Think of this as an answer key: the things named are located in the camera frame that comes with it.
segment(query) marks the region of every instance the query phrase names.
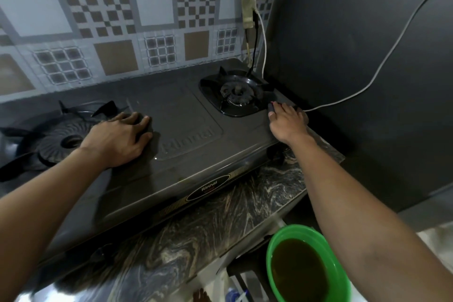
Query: stove top surface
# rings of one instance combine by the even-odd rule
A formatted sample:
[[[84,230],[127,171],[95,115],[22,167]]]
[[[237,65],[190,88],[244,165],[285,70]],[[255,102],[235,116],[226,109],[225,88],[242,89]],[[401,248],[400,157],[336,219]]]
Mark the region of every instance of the stove top surface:
[[[219,77],[221,67],[227,74]],[[277,143],[268,99],[288,100],[256,77],[237,74],[245,70],[230,59],[1,104],[0,193],[63,160],[97,122],[137,111],[152,118],[150,144],[138,159],[102,173],[46,256],[149,208],[187,202],[195,188],[210,188],[211,179]]]

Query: white cable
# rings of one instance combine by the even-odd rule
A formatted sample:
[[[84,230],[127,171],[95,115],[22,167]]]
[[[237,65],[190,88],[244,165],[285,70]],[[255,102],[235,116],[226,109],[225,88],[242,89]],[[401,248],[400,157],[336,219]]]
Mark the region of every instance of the white cable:
[[[261,15],[260,15],[260,13],[258,12],[258,9],[255,7],[255,8],[253,9],[253,11],[255,11],[256,14],[258,15],[258,18],[259,18],[260,23],[261,23],[261,30],[262,30],[262,33],[263,33],[263,40],[264,40],[264,61],[263,61],[263,71],[261,72],[261,77],[264,79],[264,66],[266,66],[266,57],[267,57],[266,32],[264,31],[263,19],[261,19]]]
[[[387,62],[387,59],[390,57],[390,55],[392,55],[392,53],[394,52],[396,46],[398,46],[399,42],[401,41],[401,38],[404,36],[407,28],[409,27],[409,25],[411,24],[412,22],[412,19],[414,19],[415,15],[417,14],[417,12],[420,10],[420,8],[425,4],[425,2],[427,2],[427,0],[423,0],[418,6],[417,8],[415,9],[415,11],[411,14],[411,16],[409,17],[409,20],[406,22],[406,25],[404,26],[401,34],[398,36],[398,39],[396,40],[396,42],[394,43],[393,47],[390,49],[390,51],[387,53],[387,55],[385,56],[385,58],[382,60],[381,64],[379,65],[379,67],[377,68],[377,71],[376,73],[374,74],[373,78],[371,79],[371,81],[368,83],[367,86],[365,86],[364,88],[362,88],[360,91],[354,93],[354,94],[351,94],[349,97],[346,97],[346,98],[343,98],[341,100],[338,100],[337,102],[334,102],[334,103],[329,103],[329,104],[323,104],[323,105],[319,105],[313,109],[309,109],[309,110],[304,110],[305,112],[308,112],[308,111],[313,111],[313,110],[316,110],[316,109],[319,109],[319,108],[324,108],[325,106],[331,106],[331,105],[335,105],[335,104],[338,104],[338,103],[341,103],[341,102],[344,102],[345,100],[348,100],[348,99],[351,99],[357,95],[359,95],[360,93],[362,93],[363,91],[365,91],[367,88],[369,88],[371,86],[371,84],[374,82],[374,80],[376,79],[377,75],[379,74],[379,72],[381,71],[382,67],[384,66],[384,64]]]

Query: tile backsplash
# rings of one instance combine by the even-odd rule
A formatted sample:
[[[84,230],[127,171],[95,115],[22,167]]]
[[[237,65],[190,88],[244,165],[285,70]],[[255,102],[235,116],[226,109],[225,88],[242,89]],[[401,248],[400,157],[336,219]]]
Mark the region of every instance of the tile backsplash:
[[[0,0],[0,103],[230,57],[241,0]]]

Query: oval brand badge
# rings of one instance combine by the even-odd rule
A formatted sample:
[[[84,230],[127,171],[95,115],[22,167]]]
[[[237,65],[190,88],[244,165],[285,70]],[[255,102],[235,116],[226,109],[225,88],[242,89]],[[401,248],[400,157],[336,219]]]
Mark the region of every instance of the oval brand badge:
[[[218,189],[220,186],[226,183],[226,181],[230,179],[229,175],[220,176],[216,179],[211,180],[209,183],[199,187],[194,192],[192,192],[189,196],[187,196],[187,201],[194,201],[204,195]]]

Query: burner cap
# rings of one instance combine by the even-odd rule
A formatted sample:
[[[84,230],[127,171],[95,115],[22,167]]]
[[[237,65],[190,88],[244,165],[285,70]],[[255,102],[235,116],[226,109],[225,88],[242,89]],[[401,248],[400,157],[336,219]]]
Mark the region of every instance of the burner cap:
[[[57,164],[80,146],[97,122],[67,120],[57,124],[40,140],[38,155],[46,162]]]
[[[255,96],[253,89],[246,82],[240,80],[224,83],[220,88],[220,93],[229,103],[236,106],[249,104]]]

